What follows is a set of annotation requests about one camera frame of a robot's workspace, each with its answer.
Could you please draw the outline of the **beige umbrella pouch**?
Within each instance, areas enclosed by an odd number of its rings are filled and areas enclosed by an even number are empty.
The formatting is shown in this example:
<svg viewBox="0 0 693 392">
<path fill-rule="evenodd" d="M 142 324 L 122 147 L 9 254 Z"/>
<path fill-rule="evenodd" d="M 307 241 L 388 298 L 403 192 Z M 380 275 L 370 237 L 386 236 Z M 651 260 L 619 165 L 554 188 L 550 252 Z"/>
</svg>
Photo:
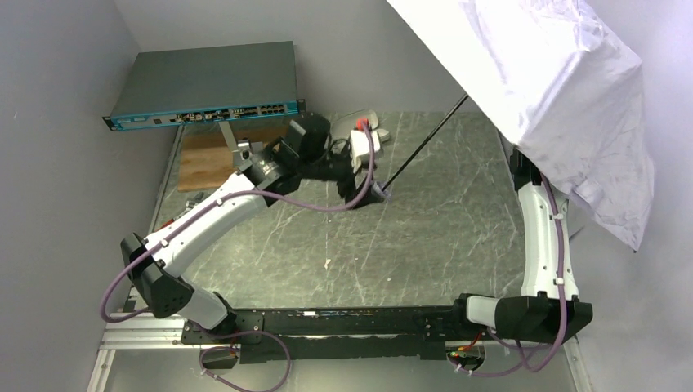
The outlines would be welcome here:
<svg viewBox="0 0 693 392">
<path fill-rule="evenodd" d="M 369 120 L 372 130 L 376 131 L 381 142 L 387 142 L 391 139 L 390 132 L 379 126 L 379 118 L 376 112 L 372 109 L 363 109 L 350 114 L 346 114 L 337 118 L 331 123 L 331 135 L 334 139 L 347 139 L 351 130 L 356 127 L 360 118 Z"/>
</svg>

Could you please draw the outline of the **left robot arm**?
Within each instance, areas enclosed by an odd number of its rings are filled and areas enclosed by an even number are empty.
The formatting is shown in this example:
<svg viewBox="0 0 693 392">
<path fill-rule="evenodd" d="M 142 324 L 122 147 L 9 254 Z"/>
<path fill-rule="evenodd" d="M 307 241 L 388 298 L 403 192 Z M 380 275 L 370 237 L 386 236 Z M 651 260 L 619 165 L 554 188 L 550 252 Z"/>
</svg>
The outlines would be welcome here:
<svg viewBox="0 0 693 392">
<path fill-rule="evenodd" d="M 121 250 L 127 276 L 147 310 L 157 319 L 180 315 L 217 336 L 233 333 L 238 315 L 230 304 L 183 277 L 202 252 L 278 201 L 327 213 L 376 202 L 373 177 L 381 148 L 371 122 L 358 118 L 340 153 L 332 152 L 330 135 L 327 118 L 303 114 L 183 216 L 145 238 L 126 237 Z M 324 207 L 291 199 L 303 180 L 333 182 L 344 204 Z"/>
</svg>

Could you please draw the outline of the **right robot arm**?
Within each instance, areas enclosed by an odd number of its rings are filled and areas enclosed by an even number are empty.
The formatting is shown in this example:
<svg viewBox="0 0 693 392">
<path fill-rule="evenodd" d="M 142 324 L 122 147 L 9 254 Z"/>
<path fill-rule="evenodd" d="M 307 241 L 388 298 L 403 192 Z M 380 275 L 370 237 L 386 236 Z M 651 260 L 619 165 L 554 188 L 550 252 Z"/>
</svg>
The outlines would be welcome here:
<svg viewBox="0 0 693 392">
<path fill-rule="evenodd" d="M 520 151 L 512 151 L 509 166 L 524 221 L 521 294 L 462 294 L 459 318 L 463 326 L 489 328 L 501 339 L 561 345 L 593 317 L 592 305 L 579 298 L 570 261 L 569 200 Z"/>
</svg>

